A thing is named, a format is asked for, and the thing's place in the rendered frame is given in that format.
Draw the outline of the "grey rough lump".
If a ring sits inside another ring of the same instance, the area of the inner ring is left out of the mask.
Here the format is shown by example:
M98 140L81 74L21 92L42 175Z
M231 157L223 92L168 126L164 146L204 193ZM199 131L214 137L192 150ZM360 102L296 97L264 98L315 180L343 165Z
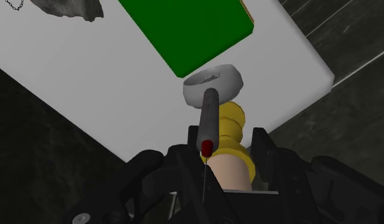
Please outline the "grey rough lump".
M100 0L30 0L46 14L57 17L82 17L93 22L96 18L104 18Z

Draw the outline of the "green book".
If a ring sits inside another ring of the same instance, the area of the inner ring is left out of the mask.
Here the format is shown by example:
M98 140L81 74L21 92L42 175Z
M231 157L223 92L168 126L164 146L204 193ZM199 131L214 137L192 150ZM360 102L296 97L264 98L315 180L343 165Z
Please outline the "green book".
M178 78L252 34L243 0L118 0Z

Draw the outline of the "grey rod with red tip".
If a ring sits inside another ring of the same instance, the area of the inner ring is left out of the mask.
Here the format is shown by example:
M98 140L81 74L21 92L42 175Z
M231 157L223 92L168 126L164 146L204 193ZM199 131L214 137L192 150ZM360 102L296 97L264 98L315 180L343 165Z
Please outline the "grey rod with red tip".
M219 146L219 94L216 89L204 92L196 146L204 158L202 202L205 201L207 161Z

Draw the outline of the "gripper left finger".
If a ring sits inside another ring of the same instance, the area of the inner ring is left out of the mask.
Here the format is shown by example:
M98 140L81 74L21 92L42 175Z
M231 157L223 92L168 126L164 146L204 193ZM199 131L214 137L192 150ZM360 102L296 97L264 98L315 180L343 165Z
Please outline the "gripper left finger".
M187 144L166 155L144 150L84 199L61 224L139 224L164 196L176 192L181 210L166 224L239 224L224 191L196 149L198 126L188 129Z

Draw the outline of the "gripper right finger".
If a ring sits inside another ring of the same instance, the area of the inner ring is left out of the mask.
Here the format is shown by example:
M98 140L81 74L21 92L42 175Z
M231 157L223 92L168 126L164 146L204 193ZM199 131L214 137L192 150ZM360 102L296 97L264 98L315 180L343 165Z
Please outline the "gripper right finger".
M384 186L343 162L310 162L254 128L250 152L269 190L277 191L285 224L384 224Z

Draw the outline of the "white table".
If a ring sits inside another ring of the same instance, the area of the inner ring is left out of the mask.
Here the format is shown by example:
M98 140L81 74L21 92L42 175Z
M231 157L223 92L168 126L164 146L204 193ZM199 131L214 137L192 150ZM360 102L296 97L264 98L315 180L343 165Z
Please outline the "white table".
M334 75L276 0L244 0L254 31L212 59L234 65L244 86L242 144L272 131L332 89ZM0 68L122 160L185 143L200 112L117 0L104 18L47 15L30 2L0 0Z

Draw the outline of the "grey bowl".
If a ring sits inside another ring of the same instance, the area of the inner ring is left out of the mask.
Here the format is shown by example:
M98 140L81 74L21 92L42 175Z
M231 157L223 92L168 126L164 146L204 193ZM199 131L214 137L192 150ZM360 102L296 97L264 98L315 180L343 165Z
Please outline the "grey bowl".
M233 100L243 88L240 72L231 64L210 67L193 74L183 83L182 93L188 106L201 108L206 89L214 88L219 94L219 103Z

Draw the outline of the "yellow and beige ribbed object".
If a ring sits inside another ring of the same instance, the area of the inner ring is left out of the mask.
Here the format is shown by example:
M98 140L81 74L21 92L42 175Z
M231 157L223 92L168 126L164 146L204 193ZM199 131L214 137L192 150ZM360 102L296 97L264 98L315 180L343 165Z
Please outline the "yellow and beige ribbed object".
M207 163L221 188L251 191L256 168L247 148L241 145L245 113L235 102L219 107L219 147Z

